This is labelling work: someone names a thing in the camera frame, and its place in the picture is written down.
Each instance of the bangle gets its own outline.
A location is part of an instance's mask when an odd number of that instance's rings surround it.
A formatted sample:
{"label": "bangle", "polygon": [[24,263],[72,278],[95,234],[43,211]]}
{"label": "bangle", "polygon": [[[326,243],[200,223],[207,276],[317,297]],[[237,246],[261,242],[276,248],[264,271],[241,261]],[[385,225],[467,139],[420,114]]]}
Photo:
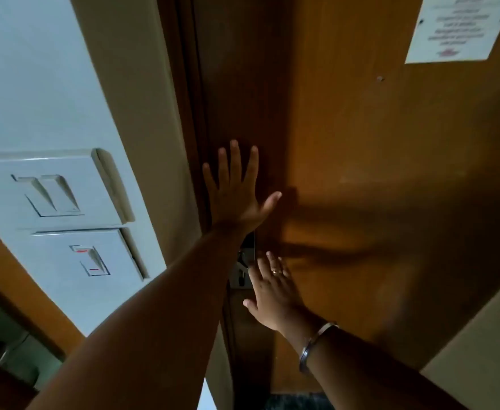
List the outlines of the bangle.
{"label": "bangle", "polygon": [[335,326],[336,328],[339,328],[339,326],[335,322],[328,322],[324,324],[318,332],[309,339],[307,346],[303,349],[303,352],[301,353],[301,356],[299,358],[299,371],[302,373],[307,373],[309,372],[307,368],[307,358],[309,357],[309,352],[311,351],[311,348],[317,343],[318,339],[322,336],[324,332],[326,332],[329,328]]}

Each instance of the brown door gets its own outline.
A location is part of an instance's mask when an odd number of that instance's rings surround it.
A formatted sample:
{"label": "brown door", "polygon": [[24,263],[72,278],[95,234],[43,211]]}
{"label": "brown door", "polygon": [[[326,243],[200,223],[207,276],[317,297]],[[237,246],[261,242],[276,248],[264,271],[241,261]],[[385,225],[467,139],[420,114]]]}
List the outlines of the brown door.
{"label": "brown door", "polygon": [[[421,368],[500,287],[500,37],[487,61],[405,65],[422,0],[176,2],[201,162],[258,145],[261,195],[284,193],[259,248],[314,311]],[[245,296],[238,391],[318,389]]]}

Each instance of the white paper notice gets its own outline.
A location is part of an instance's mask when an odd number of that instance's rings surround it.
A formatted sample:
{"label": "white paper notice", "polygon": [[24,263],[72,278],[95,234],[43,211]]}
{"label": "white paper notice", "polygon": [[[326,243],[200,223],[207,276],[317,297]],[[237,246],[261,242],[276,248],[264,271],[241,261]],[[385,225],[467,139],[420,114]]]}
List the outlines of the white paper notice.
{"label": "white paper notice", "polygon": [[423,0],[406,63],[485,60],[500,32],[500,0]]}

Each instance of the forearm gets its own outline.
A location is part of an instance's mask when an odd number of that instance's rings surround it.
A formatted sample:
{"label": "forearm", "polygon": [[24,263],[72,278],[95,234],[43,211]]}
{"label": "forearm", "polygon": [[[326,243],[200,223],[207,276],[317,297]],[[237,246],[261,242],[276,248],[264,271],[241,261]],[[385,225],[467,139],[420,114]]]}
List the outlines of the forearm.
{"label": "forearm", "polygon": [[[305,311],[287,319],[282,332],[301,354],[324,323]],[[337,409],[464,409],[418,372],[337,328],[319,338],[307,366]]]}
{"label": "forearm", "polygon": [[100,325],[30,408],[195,408],[242,238],[202,237]]}

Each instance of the dark floor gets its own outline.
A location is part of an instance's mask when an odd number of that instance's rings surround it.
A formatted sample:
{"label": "dark floor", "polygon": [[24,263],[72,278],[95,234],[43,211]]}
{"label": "dark floor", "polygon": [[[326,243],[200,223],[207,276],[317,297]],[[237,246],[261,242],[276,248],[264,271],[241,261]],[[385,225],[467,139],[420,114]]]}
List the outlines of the dark floor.
{"label": "dark floor", "polygon": [[324,394],[272,394],[263,410],[334,410]]}

